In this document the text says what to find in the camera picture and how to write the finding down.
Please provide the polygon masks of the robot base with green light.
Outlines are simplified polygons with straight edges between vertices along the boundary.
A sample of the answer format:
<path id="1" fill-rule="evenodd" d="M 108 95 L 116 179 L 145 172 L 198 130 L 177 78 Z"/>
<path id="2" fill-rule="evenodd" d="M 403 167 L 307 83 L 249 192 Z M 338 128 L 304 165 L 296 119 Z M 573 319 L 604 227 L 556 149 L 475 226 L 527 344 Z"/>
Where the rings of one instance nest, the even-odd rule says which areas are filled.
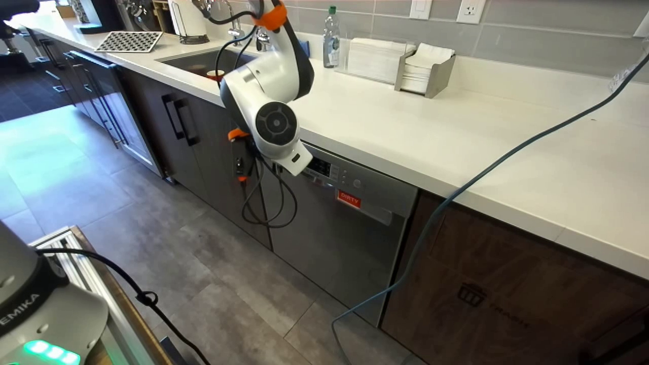
<path id="1" fill-rule="evenodd" d="M 0 365 L 84 365 L 106 323 L 100 297 L 0 227 Z"/>

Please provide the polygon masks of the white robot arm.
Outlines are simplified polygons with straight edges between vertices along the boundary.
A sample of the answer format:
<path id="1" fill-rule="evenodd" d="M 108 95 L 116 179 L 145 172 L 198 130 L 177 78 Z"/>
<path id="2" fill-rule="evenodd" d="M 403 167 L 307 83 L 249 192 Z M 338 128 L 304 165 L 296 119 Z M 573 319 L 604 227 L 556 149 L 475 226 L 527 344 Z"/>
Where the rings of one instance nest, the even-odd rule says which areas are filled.
<path id="1" fill-rule="evenodd" d="M 300 143 L 300 119 L 290 102 L 311 92 L 314 69 L 293 31 L 289 8 L 282 0 L 249 0 L 249 11 L 214 18 L 212 0 L 192 0 L 192 5 L 214 25 L 251 17 L 254 25 L 268 37 L 269 53 L 222 78 L 222 102 L 246 123 L 262 157 L 298 177 L 312 155 Z"/>

